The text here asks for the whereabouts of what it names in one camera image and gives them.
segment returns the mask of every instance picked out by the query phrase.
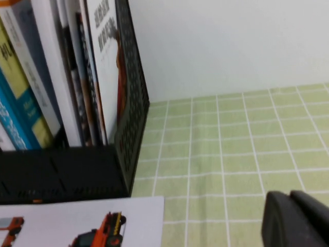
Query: yellow book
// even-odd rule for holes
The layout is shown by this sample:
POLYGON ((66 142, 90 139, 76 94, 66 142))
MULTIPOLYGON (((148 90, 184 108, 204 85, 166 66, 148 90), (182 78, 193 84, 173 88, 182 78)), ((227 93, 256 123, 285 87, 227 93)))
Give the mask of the yellow book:
POLYGON ((30 84, 24 74, 8 34, 0 20, 0 68, 7 81, 0 81, 15 115, 33 149, 46 148, 53 138, 30 84))

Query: black mesh file organizer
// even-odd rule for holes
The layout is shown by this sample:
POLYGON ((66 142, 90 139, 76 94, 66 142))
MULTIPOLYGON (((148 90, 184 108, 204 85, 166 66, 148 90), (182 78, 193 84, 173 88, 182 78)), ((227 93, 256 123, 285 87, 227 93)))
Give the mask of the black mesh file organizer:
POLYGON ((127 0, 116 0, 127 76, 127 100, 106 147, 0 154, 0 204, 129 197, 150 106, 127 0))

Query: orange truck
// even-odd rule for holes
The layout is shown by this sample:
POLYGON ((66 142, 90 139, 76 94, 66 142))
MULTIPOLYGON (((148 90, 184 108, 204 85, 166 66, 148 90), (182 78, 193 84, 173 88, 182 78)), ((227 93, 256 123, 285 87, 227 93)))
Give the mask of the orange truck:
POLYGON ((1 247, 12 247, 24 224, 23 217, 0 218, 1 247))
POLYGON ((121 212, 109 212, 98 230, 80 234, 69 247, 120 247, 123 239, 120 230, 125 222, 126 217, 121 212))

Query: book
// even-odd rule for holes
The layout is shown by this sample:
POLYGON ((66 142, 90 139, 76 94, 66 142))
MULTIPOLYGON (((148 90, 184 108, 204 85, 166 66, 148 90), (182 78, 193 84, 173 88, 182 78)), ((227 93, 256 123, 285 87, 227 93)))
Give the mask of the book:
POLYGON ((82 132, 82 140, 85 146, 92 146, 92 138, 90 134, 88 119, 87 119, 87 112, 84 103, 84 97, 82 93, 82 87, 79 77, 79 72, 77 68, 74 48, 71 39, 71 33, 69 30, 66 7, 64 0, 57 0, 58 10, 60 14, 60 20, 63 30, 63 38, 65 44, 65 51, 69 69, 71 71, 71 78, 72 78, 72 88, 74 90, 76 96, 76 104, 78 113, 80 116, 80 124, 81 124, 81 132, 82 132))
POLYGON ((31 1, 2 0, 0 1, 0 16, 49 129, 52 135, 56 136, 62 120, 46 66, 31 1))
POLYGON ((52 135, 29 85, 9 37, 0 21, 0 68, 4 78, 0 88, 27 136, 32 149, 52 144, 52 135))
POLYGON ((86 0, 80 0, 80 13, 82 18, 82 25, 83 25, 83 33, 85 37, 85 44, 87 48, 87 56, 86 59, 88 60, 86 63, 89 64, 88 67, 88 74, 91 73, 91 76, 93 77, 93 84, 90 84, 90 88, 95 89, 95 94, 93 94, 94 99, 97 102, 97 112, 98 112, 98 119, 99 119, 99 125, 100 125, 100 131, 101 131, 101 139, 103 142, 103 145, 107 144, 107 137, 106 137, 106 131, 105 131, 105 121, 104 121, 104 114, 103 114, 103 107, 102 107, 102 99, 100 96, 99 91, 99 85, 98 85, 98 78, 95 68, 95 58, 94 58, 94 51, 92 46, 92 39, 90 38, 90 25, 89 25, 89 16, 88 16, 88 8, 87 8, 87 2, 86 0))
POLYGON ((54 0, 32 0, 34 17, 70 147, 81 147, 81 124, 68 68, 62 27, 54 0))
POLYGON ((1 124, 1 121, 0 121, 0 149, 2 151, 16 150, 4 126, 1 124))
POLYGON ((80 77, 84 104, 86 107, 86 114, 87 114, 89 129, 90 129, 90 135, 92 137, 93 145, 98 145, 100 136, 98 135, 98 131, 96 129, 97 126, 94 121, 92 104, 90 100, 90 90, 89 90, 90 88, 89 88, 89 83, 87 83, 88 78, 87 78, 85 63, 83 59, 81 42, 79 37, 79 28, 76 18, 76 13, 80 11, 79 0, 65 1, 65 9, 67 14, 68 26, 71 34, 72 46, 77 63, 79 77, 80 77))
POLYGON ((108 142, 112 143, 117 123, 125 107, 125 102, 122 104, 122 100, 118 98, 118 93, 121 95, 125 93, 125 90, 120 88, 118 91, 119 84, 122 82, 119 71, 121 69, 121 55, 116 5, 115 0, 86 0, 86 3, 106 137, 108 142))

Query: white wall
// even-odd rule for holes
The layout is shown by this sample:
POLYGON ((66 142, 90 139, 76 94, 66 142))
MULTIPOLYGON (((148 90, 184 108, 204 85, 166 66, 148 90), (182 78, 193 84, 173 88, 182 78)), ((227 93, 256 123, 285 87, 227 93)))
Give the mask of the white wall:
POLYGON ((130 0, 151 101, 329 81, 328 0, 130 0))

